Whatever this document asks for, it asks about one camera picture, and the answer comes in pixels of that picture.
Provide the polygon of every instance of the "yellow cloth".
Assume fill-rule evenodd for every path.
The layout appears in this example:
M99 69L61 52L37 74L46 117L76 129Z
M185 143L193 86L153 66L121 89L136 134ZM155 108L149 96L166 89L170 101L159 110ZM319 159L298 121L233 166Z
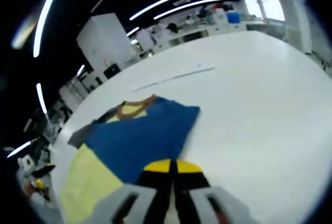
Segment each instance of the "yellow cloth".
M124 105L122 113L131 114L141 107ZM146 115L146 111L142 111L135 118ZM117 115L106 123L115 121L119 121ZM71 164L64 189L61 191L65 223L79 223L91 216L95 204L122 185L118 177L83 144Z

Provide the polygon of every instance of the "black ceiling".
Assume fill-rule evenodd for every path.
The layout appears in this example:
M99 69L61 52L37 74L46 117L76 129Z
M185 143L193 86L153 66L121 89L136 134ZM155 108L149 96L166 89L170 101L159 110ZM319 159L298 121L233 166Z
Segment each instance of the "black ceiling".
M86 63L76 45L76 36L92 15L115 12L125 29L130 30L135 26L151 25L156 14L174 8L172 2L167 2L129 21L134 13L158 0L104 0L93 13L90 11L99 0L54 0L44 27L40 56L32 56L34 31L23 50L8 49L20 23L32 12L39 13L44 1L6 0L4 4L10 14L5 20L6 42L2 45L5 45L6 53L0 64L1 81L5 82L3 85L13 87L2 101L10 106L2 114L10 116L8 128L14 124L16 133L22 132L29 116L39 106L35 85L42 84L46 105L50 107L58 98L59 88ZM11 138L10 143L25 142L22 139L21 136Z

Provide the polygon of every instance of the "yellow object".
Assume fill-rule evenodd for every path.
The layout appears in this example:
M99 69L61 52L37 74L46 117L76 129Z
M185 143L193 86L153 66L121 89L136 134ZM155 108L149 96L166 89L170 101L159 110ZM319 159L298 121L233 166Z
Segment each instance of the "yellow object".
M144 167L144 170L167 173L170 171L170 165L171 165L171 160L165 159L148 164L147 166Z
M142 105L138 105L138 106L124 105L124 106L122 106L121 110L122 110L123 114L132 114L132 113L136 112L138 109L140 109L141 107L142 107ZM136 115L134 117L134 119L139 118L139 117L144 117L146 115L147 115L146 111L142 111L138 115ZM106 123L112 123L112 122L115 122L115 121L119 121L119 118L118 118L117 115L115 115L115 116L111 117L110 119L108 119L106 121Z
M83 144L74 158L61 192L65 223L79 223L95 204L123 183Z
M36 183L36 186L37 186L38 189L44 189L45 188L45 184L42 182L42 180L36 179L35 183Z
M178 173L199 173L202 169L193 163L183 161L181 159L176 160L177 172Z

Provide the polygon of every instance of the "window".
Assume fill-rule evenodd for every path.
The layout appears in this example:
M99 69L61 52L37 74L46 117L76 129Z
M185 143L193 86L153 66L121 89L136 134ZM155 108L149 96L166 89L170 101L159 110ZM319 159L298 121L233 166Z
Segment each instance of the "window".
M262 17L257 0L245 0L245 4L250 15L255 15L258 18Z
M279 0L261 0L267 18L285 21Z

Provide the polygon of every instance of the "white table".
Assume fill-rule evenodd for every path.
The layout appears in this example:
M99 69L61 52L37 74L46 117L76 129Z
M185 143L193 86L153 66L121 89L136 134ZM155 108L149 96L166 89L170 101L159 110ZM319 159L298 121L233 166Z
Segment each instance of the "white table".
M215 69L141 91L145 80L200 62ZM198 105L182 158L203 168L263 223L300 223L332 168L332 80L306 55L260 32L207 37L139 62L93 91L60 133L51 161L56 195L76 149L71 134L124 100L151 94Z

